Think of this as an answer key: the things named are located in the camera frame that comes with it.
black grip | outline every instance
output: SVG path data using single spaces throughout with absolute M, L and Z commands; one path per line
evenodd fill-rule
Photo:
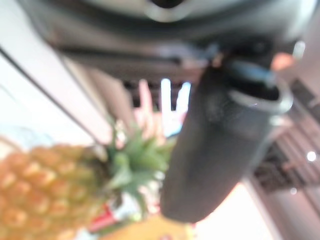
M 281 96 L 239 103 L 226 78 L 209 68 L 191 99 L 161 194 L 161 211 L 170 219 L 195 223 L 205 218 L 268 146 Z

blurry background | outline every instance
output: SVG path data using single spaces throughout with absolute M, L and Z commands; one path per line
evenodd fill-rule
M 319 239 L 318 23 L 320 14 L 306 32 L 304 59 L 280 73 L 290 82 L 295 96 L 284 127 L 275 133 L 274 144 L 254 174 L 197 225 L 199 239 Z M 101 91 L 107 83 L 49 48 L 14 0 L 0 2 L 0 47 L 0 134 L 17 141 L 24 149 L 39 144 L 110 140 L 105 101 L 108 96 Z M 169 135 L 180 129 L 181 120 L 168 108 L 176 110 L 182 84 L 171 84 L 165 74 L 162 78 L 165 91 L 161 91 L 161 84 L 152 81 L 149 88 L 154 107 L 168 114 L 164 116 L 164 127 L 174 126 L 165 128 Z M 138 85 L 125 82 L 124 88 L 134 106 L 139 107 Z M 169 94 L 171 100 L 161 98 L 164 94 Z M 186 105 L 183 100 L 177 111 L 183 113 Z

pineapple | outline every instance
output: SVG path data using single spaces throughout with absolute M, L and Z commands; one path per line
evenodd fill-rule
M 0 240 L 72 240 L 122 192 L 144 213 L 139 187 L 167 169 L 171 147 L 136 134 L 121 149 L 103 149 L 36 147 L 0 161 Z

red object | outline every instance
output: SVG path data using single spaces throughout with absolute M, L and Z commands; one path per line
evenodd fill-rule
M 118 222 L 118 220 L 114 217 L 112 210 L 107 205 L 104 209 L 105 212 L 93 220 L 91 226 L 89 227 L 90 232 L 96 232 Z

white wall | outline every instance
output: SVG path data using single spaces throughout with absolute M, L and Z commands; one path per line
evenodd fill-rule
M 102 114 L 83 94 L 55 52 L 35 33 L 15 0 L 0 1 L 0 47 L 96 139 L 104 143 L 110 140 L 110 127 Z M 11 81 L 3 75 L 0 78 L 8 84 Z

